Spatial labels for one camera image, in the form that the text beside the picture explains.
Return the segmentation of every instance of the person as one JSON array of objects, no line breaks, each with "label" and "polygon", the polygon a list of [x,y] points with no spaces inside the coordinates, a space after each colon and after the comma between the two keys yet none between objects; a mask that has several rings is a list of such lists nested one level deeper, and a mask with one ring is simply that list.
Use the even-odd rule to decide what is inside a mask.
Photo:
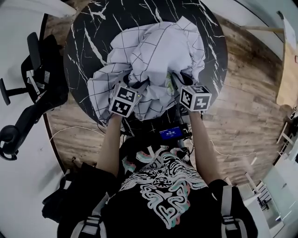
[{"label": "person", "polygon": [[[83,164],[68,188],[58,237],[224,237],[221,199],[227,183],[221,180],[200,113],[189,115],[196,170],[181,148],[161,146],[154,157],[137,153],[151,161],[119,184],[122,117],[114,114],[96,168]],[[244,222],[247,237],[257,237],[238,190],[233,190],[230,212]]]}]

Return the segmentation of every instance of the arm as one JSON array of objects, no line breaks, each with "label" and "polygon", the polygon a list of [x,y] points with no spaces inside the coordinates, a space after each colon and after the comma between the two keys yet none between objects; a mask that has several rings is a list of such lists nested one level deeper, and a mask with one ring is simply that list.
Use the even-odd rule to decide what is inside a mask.
[{"label": "arm", "polygon": [[110,172],[116,177],[119,170],[120,127],[122,117],[114,114],[108,121],[108,128],[102,144],[102,151],[96,168]]},{"label": "arm", "polygon": [[208,185],[221,179],[218,163],[200,113],[189,112],[195,146],[196,169]]}]

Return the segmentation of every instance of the black office chair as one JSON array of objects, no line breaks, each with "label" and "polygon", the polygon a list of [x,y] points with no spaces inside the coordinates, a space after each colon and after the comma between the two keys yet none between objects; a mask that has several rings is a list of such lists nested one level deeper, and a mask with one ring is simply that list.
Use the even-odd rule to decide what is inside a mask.
[{"label": "black office chair", "polygon": [[[49,110],[64,104],[68,99],[68,85],[64,75],[63,57],[60,56],[56,39],[53,35],[38,41],[36,33],[27,38],[30,55],[21,65],[22,76],[26,88],[7,90],[3,79],[0,80],[0,90],[7,105],[9,97],[29,93],[35,104],[27,107],[20,115],[16,124],[5,126],[0,131],[0,157],[5,160],[16,160],[18,149],[26,139],[31,128],[41,116]],[[39,86],[39,95],[30,80],[27,71],[34,71],[34,81]]]}]

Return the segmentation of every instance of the wrist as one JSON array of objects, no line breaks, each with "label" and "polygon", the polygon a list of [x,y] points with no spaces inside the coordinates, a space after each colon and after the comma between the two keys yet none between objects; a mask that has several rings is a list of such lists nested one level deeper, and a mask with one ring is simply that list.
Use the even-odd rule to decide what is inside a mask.
[{"label": "wrist", "polygon": [[122,116],[118,114],[113,114],[111,118],[108,120],[108,123],[116,123],[116,124],[121,124],[122,122]]},{"label": "wrist", "polygon": [[191,111],[188,111],[188,115],[190,116],[190,117],[199,117],[199,118],[201,118],[201,113],[200,112],[191,112]]}]

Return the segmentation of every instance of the cable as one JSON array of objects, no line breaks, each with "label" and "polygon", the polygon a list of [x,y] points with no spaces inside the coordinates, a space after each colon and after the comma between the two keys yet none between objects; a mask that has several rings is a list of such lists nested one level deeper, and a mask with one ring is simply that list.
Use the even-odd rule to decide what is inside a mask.
[{"label": "cable", "polygon": [[71,127],[66,127],[66,128],[64,128],[64,129],[62,129],[62,130],[57,131],[57,132],[51,137],[50,141],[51,141],[51,140],[54,138],[54,136],[57,135],[59,132],[62,132],[62,131],[67,130],[67,129],[75,128],[75,127],[83,128],[83,129],[87,129],[87,130],[90,130],[90,131],[94,131],[94,132],[96,132],[96,133],[98,133],[98,134],[100,134],[100,135],[102,135],[102,136],[104,137],[103,134],[101,134],[100,132],[97,132],[96,130],[89,129],[89,128],[86,128],[86,127],[83,127],[83,126],[71,126]]},{"label": "cable", "polygon": [[101,132],[105,134],[105,132],[104,132],[101,128],[99,128],[99,126],[98,126],[98,122],[97,122],[96,124],[97,124],[98,129],[100,129]]},{"label": "cable", "polygon": [[195,146],[193,145],[193,146],[192,146],[192,150],[191,150],[191,152],[190,152],[190,155],[193,153],[194,149],[195,149]]},{"label": "cable", "polygon": [[222,154],[222,153],[220,153],[220,152],[218,152],[218,151],[216,150],[216,148],[215,148],[215,145],[214,145],[213,141],[212,141],[212,140],[210,140],[210,141],[211,141],[211,143],[213,144],[213,148],[214,148],[214,150],[215,150],[217,153],[219,153],[220,155],[229,155],[229,156],[231,156],[231,157],[249,156],[249,155],[251,155],[251,154],[256,154],[256,155],[257,155],[257,153],[256,153],[256,152],[252,152],[252,153],[250,153],[250,154],[244,154],[244,155],[230,155],[230,154]]},{"label": "cable", "polygon": [[183,124],[184,124],[184,121],[183,121],[182,116],[181,116],[181,111],[183,111],[184,108],[185,108],[184,106],[181,106],[181,107],[179,108],[179,115],[180,115],[180,118],[181,118],[181,121],[183,122]]},{"label": "cable", "polygon": [[[216,150],[216,148],[215,148],[215,145],[214,145],[214,143],[213,143],[213,141],[212,140],[210,140],[211,141],[211,143],[213,144],[213,148],[214,148],[214,150],[217,152],[217,153],[219,153],[220,155],[224,155],[224,156],[231,156],[231,157],[242,157],[242,156],[249,156],[249,155],[251,155],[251,154],[256,154],[256,157],[257,157],[257,155],[258,155],[258,153],[256,153],[256,152],[252,152],[252,153],[249,153],[249,154],[244,154],[244,155],[230,155],[230,154],[222,154],[222,153],[220,153],[220,152],[218,152],[217,150]],[[255,163],[255,161],[256,161],[256,157],[254,158],[254,160],[253,160],[253,162],[252,162],[252,164],[251,165],[253,165],[254,163]]]},{"label": "cable", "polygon": [[110,115],[106,119],[106,126],[108,126],[108,121],[111,119],[112,116],[113,116],[113,113],[110,113]]}]

